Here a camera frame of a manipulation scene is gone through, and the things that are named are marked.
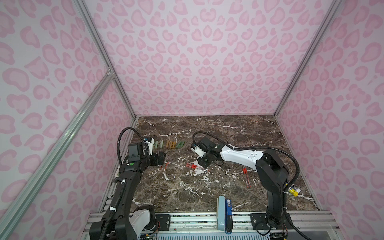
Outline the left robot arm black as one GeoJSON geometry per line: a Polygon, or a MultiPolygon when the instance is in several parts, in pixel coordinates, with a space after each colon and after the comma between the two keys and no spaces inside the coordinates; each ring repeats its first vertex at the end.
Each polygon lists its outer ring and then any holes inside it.
{"type": "Polygon", "coordinates": [[[124,128],[117,141],[119,169],[114,178],[116,190],[112,201],[100,221],[92,223],[89,236],[92,240],[152,240],[159,231],[155,209],[152,205],[137,207],[131,212],[131,205],[144,171],[150,166],[162,166],[165,162],[164,152],[155,153],[155,140],[139,137],[140,141],[130,144],[125,158],[121,155],[121,138],[134,128],[124,128]]]}

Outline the single red gel pen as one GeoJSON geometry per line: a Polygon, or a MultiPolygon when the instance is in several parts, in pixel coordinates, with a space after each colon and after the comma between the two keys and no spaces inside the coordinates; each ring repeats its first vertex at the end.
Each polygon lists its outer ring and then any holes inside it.
{"type": "Polygon", "coordinates": [[[243,169],[243,172],[244,172],[244,175],[245,175],[245,179],[246,179],[246,187],[247,188],[251,188],[251,182],[250,182],[250,179],[249,179],[249,175],[248,175],[248,170],[247,168],[244,168],[243,169]]]}

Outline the red gel pen pair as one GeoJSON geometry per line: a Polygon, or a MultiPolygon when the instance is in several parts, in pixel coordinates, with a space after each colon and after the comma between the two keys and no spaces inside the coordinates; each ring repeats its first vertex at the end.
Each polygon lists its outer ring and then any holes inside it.
{"type": "Polygon", "coordinates": [[[190,165],[190,164],[187,164],[186,165],[187,168],[190,168],[190,169],[194,169],[194,170],[201,170],[203,172],[209,172],[209,170],[203,168],[203,167],[199,167],[197,165],[190,165]]]}
{"type": "Polygon", "coordinates": [[[198,166],[198,165],[195,165],[195,164],[190,164],[190,163],[187,163],[186,167],[190,168],[190,169],[200,169],[202,171],[209,171],[209,170],[207,170],[207,169],[205,169],[205,168],[203,168],[201,166],[198,166]]]}

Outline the red gel pen cluster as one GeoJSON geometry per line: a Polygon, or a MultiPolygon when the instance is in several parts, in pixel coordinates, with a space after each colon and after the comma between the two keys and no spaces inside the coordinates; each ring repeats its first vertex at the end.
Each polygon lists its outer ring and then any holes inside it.
{"type": "Polygon", "coordinates": [[[246,167],[243,167],[243,174],[244,174],[244,177],[245,177],[245,183],[246,183],[246,187],[249,188],[249,178],[248,178],[248,171],[247,171],[247,168],[246,167]]]}

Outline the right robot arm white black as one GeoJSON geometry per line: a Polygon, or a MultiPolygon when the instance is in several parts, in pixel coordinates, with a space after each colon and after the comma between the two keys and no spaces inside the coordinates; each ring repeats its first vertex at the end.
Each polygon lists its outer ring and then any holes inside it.
{"type": "Polygon", "coordinates": [[[290,229],[305,236],[287,212],[287,194],[300,176],[299,163],[291,154],[272,147],[235,147],[207,132],[196,141],[198,134],[200,132],[195,132],[192,136],[191,149],[199,156],[201,167],[207,168],[216,161],[232,162],[258,173],[261,185],[267,191],[268,204],[264,214],[250,215],[254,231],[272,240],[286,240],[290,229]]]}

